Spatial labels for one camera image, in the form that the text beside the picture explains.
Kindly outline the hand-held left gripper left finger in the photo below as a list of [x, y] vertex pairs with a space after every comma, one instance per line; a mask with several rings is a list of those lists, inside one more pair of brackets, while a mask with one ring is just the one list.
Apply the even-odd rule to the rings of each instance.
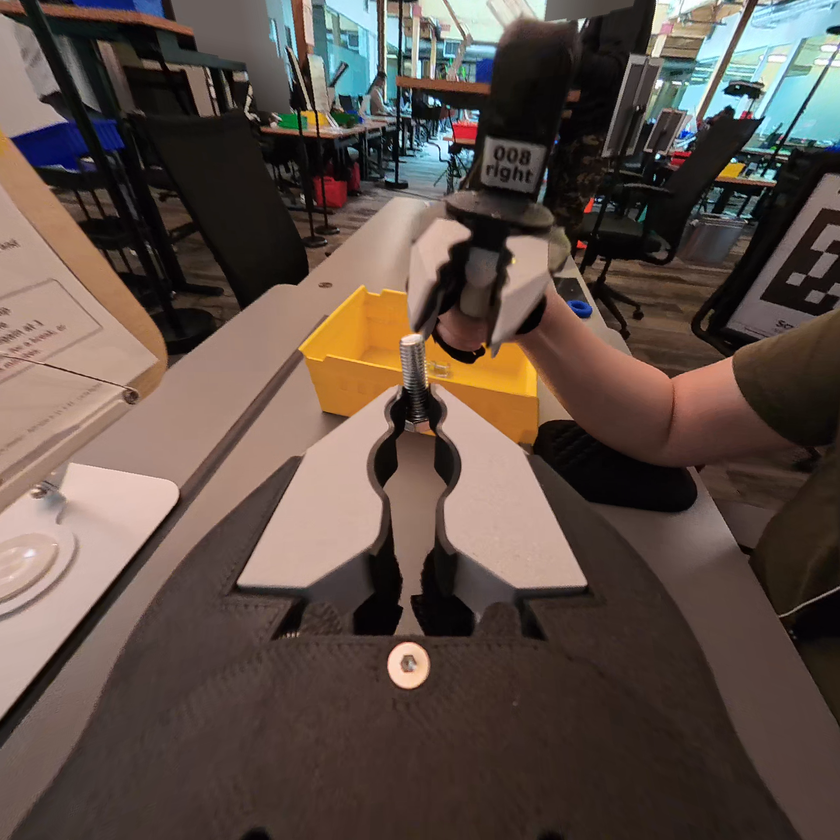
[[391, 388], [299, 458], [237, 587], [328, 603], [358, 635], [391, 636], [403, 578], [385, 485], [396, 473], [404, 393]]

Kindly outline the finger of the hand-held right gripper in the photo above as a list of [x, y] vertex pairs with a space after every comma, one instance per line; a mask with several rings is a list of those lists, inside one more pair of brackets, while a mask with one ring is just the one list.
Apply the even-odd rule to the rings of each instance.
[[409, 326], [427, 340], [441, 311], [455, 257], [465, 256], [472, 233], [462, 223], [436, 218], [410, 248], [406, 283]]
[[532, 235], [509, 236], [502, 247], [500, 274], [494, 287], [495, 303], [489, 350], [495, 358], [544, 299], [552, 285], [550, 242]]

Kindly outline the yellow plastic bin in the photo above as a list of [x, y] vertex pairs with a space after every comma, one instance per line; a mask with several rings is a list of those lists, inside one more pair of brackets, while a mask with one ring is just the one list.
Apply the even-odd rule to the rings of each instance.
[[[321, 409], [349, 417], [403, 383], [400, 339], [409, 333], [406, 294], [359, 287], [299, 347]], [[451, 379], [429, 379], [453, 393], [491, 425], [522, 445], [539, 428], [538, 376], [518, 346], [505, 344], [473, 364], [449, 357], [433, 339], [427, 360], [448, 362]]]

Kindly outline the person's right forearm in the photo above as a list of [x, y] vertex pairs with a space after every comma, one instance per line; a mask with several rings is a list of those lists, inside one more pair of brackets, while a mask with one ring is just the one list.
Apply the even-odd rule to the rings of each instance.
[[688, 468], [790, 443], [741, 393], [731, 359], [669, 378], [605, 343], [556, 293], [517, 343], [573, 420], [602, 444], [657, 466]]

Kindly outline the person's right hand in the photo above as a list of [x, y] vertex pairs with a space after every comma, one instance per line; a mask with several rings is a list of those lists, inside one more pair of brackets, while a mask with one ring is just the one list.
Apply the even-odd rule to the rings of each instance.
[[490, 325], [485, 318], [473, 318], [454, 307], [441, 313], [434, 329], [434, 340], [451, 358], [473, 364], [486, 354]]

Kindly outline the black wrist rest pad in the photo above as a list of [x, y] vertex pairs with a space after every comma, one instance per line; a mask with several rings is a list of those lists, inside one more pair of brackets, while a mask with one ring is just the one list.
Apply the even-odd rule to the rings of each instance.
[[600, 443], [573, 421], [541, 424], [532, 452], [595, 504], [680, 513], [698, 498], [688, 469], [630, 458]]

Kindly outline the black office chair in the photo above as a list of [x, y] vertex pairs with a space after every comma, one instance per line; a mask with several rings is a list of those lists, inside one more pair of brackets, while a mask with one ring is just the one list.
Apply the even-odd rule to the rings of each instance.
[[616, 260], [666, 266], [676, 256], [692, 210], [717, 180], [730, 159], [740, 152], [762, 119], [720, 119], [663, 186], [641, 182], [611, 185], [601, 208], [583, 217], [576, 239], [585, 243], [580, 271], [598, 258], [601, 273], [589, 286], [618, 323], [624, 340], [630, 331], [618, 301], [633, 307], [633, 318], [644, 318], [642, 306], [609, 287], [606, 276]]

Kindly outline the grey trash can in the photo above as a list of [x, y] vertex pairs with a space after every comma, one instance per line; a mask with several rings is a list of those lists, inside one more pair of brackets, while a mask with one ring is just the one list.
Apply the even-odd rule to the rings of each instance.
[[747, 226], [741, 217], [701, 213], [686, 224], [677, 250], [685, 262], [717, 266], [728, 257]]

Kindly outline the white stand base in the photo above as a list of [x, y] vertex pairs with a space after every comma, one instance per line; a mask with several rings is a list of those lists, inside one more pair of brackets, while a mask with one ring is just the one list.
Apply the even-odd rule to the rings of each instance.
[[166, 479], [69, 465], [57, 492], [26, 494], [1, 517], [2, 722], [179, 499]]

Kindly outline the black mesh chair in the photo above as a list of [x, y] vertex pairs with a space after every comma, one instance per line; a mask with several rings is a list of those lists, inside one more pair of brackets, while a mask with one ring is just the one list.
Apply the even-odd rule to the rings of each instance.
[[241, 110], [216, 117], [129, 115], [196, 223], [240, 308], [309, 274], [308, 254]]

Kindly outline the black pole stand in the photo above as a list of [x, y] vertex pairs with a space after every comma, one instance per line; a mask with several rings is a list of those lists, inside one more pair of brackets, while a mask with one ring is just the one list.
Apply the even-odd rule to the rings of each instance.
[[105, 182], [114, 213], [119, 217], [122, 227], [129, 235], [144, 276], [154, 291], [159, 311], [153, 315], [152, 319], [163, 335], [165, 348], [169, 354], [185, 354], [194, 350], [215, 331], [215, 320], [211, 314], [201, 309], [175, 306], [172, 285], [156, 251], [154, 234], [147, 228], [142, 209], [136, 206], [131, 195], [131, 181], [123, 187], [119, 169], [114, 165], [109, 153], [102, 147], [77, 85], [49, 29], [43, 10], [35, 1], [23, 1], [22, 6], [38, 45], [45, 53], [47, 63], [58, 83], [73, 121], [90, 152], [94, 171]]

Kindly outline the framed black-white marker sign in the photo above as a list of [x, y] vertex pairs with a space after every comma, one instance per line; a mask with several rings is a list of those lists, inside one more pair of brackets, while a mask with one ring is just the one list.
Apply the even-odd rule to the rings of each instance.
[[791, 154], [744, 254], [692, 333], [722, 355], [839, 306], [839, 151]]

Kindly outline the olive green shirt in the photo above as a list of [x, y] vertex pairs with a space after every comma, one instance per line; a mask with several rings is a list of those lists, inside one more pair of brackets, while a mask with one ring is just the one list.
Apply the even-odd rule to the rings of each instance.
[[777, 616], [793, 625], [838, 604], [838, 311], [740, 349], [733, 369], [747, 403], [774, 432], [827, 449], [750, 561]]

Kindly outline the printed instruction sheet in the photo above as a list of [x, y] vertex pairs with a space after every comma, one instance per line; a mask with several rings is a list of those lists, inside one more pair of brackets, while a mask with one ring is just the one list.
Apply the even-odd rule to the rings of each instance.
[[[1, 353], [131, 386], [153, 354], [81, 285], [1, 190]], [[6, 509], [133, 405], [110, 385], [1, 359]]]

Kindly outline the blue storage bin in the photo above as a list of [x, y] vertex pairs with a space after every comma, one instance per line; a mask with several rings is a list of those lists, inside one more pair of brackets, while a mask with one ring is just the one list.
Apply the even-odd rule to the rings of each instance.
[[[106, 152], [120, 151], [124, 142], [118, 124], [109, 119], [93, 120], [92, 127]], [[79, 161], [91, 156], [78, 126], [72, 121], [58, 122], [13, 136], [26, 161], [33, 167], [60, 167], [77, 171]]]

